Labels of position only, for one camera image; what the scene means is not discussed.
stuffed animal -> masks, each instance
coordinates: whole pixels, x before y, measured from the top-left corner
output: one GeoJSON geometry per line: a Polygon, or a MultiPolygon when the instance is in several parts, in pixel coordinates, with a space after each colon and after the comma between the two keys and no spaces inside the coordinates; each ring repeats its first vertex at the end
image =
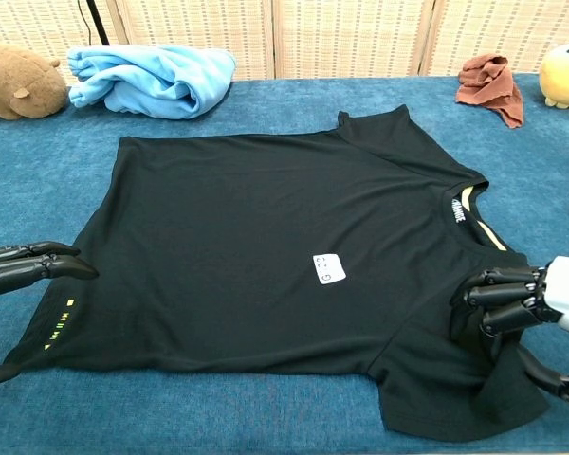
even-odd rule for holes
{"type": "Polygon", "coordinates": [[[15,45],[0,43],[0,118],[40,118],[65,106],[65,80],[49,62],[15,45]]]}
{"type": "Polygon", "coordinates": [[[541,62],[540,88],[548,106],[569,107],[569,45],[548,52],[541,62]]]}

robotic hand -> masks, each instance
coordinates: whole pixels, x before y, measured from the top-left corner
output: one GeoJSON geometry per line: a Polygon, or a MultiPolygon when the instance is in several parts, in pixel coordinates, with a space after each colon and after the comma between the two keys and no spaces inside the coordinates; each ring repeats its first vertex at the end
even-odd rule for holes
{"type": "Polygon", "coordinates": [[[98,277],[97,270],[77,258],[78,254],[77,248],[57,242],[0,247],[0,294],[31,286],[44,278],[98,277]]]}
{"type": "MultiPolygon", "coordinates": [[[[569,258],[558,256],[546,267],[485,270],[460,285],[451,305],[453,339],[464,331],[469,317],[483,309],[480,331],[492,358],[506,336],[523,329],[555,322],[569,332],[569,258]]],[[[519,346],[519,354],[534,383],[569,401],[569,375],[546,368],[524,346],[519,346]]]]}

white robotic hand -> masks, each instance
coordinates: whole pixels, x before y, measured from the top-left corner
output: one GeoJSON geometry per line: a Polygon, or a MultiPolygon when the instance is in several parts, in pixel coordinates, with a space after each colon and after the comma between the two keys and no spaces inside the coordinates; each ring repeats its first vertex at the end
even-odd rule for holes
{"type": "MultiPolygon", "coordinates": [[[[558,256],[546,267],[485,270],[462,282],[451,306],[452,339],[459,339],[476,310],[483,311],[480,331],[492,358],[506,337],[529,327],[552,322],[569,332],[569,257],[558,256]]],[[[546,368],[522,345],[519,354],[538,386],[569,401],[569,375],[546,368]]]]}

black cable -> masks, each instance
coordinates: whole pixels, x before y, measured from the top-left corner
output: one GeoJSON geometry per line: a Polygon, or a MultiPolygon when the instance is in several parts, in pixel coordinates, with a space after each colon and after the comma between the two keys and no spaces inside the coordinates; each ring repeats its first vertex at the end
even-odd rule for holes
{"type": "Polygon", "coordinates": [[[91,46],[91,27],[88,26],[86,19],[84,19],[83,7],[80,6],[80,0],[78,0],[78,11],[80,12],[84,24],[86,25],[86,29],[88,30],[88,45],[91,46]]]}

white label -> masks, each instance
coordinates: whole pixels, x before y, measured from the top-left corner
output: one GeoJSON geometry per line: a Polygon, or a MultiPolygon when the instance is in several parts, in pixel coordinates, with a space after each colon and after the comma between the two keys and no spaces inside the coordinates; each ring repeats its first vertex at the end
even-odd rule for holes
{"type": "Polygon", "coordinates": [[[338,282],[345,278],[341,267],[340,257],[337,254],[318,254],[314,256],[314,266],[321,284],[338,282]]]}

